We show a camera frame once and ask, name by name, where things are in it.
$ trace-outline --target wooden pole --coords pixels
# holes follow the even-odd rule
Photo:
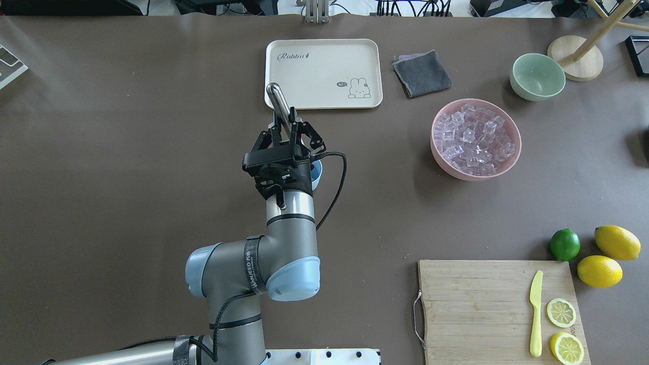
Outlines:
[[[597,12],[597,14],[600,15],[602,19],[608,18],[608,15],[602,10],[600,5],[595,2],[595,0],[588,0],[588,3],[591,5],[593,9]],[[624,23],[623,21],[619,22],[616,24],[617,27],[623,27],[623,28],[629,28],[633,29],[636,31],[644,31],[644,32],[649,32],[649,27],[646,25],[638,25],[638,24],[629,24],[629,23]]]
[[[588,51],[599,42],[606,33],[608,33],[628,12],[637,5],[639,0],[624,0],[615,11],[604,20],[604,24],[586,40],[577,50],[572,54],[572,61],[577,62],[588,53]]]

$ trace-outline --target cutting board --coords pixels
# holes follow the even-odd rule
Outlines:
[[[530,354],[533,307],[530,287],[543,271],[540,357]],[[427,365],[550,364],[557,332],[574,334],[590,365],[577,297],[567,262],[505,260],[420,260]],[[572,303],[577,319],[570,328],[552,324],[546,306],[554,298]]]

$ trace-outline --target black frame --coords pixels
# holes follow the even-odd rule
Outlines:
[[[649,36],[629,36],[629,38],[624,41],[626,49],[629,51],[629,57],[631,57],[631,63],[633,63],[635,74],[638,77],[649,77],[649,69],[643,69],[643,65],[638,57],[639,53],[635,50],[634,42],[646,42],[646,44],[649,45]]]

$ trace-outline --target lemon slice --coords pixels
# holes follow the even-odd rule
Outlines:
[[[564,365],[578,365],[582,363],[582,343],[570,333],[555,333],[550,339],[550,349],[554,357]]]
[[[576,311],[572,304],[566,299],[556,298],[548,303],[548,318],[561,328],[568,328],[574,325],[577,320]]]

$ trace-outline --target yellow lemon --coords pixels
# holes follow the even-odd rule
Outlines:
[[[640,253],[640,240],[633,233],[616,225],[597,227],[595,243],[605,255],[616,260],[635,260]]]
[[[564,365],[578,365],[583,361],[583,345],[570,333],[555,333],[550,339],[550,350]]]
[[[622,280],[622,268],[612,258],[593,255],[585,257],[577,264],[577,275],[590,286],[608,288]]]
[[[566,299],[556,298],[551,300],[548,303],[547,312],[550,321],[561,328],[568,328],[574,325],[577,320],[574,307]]]

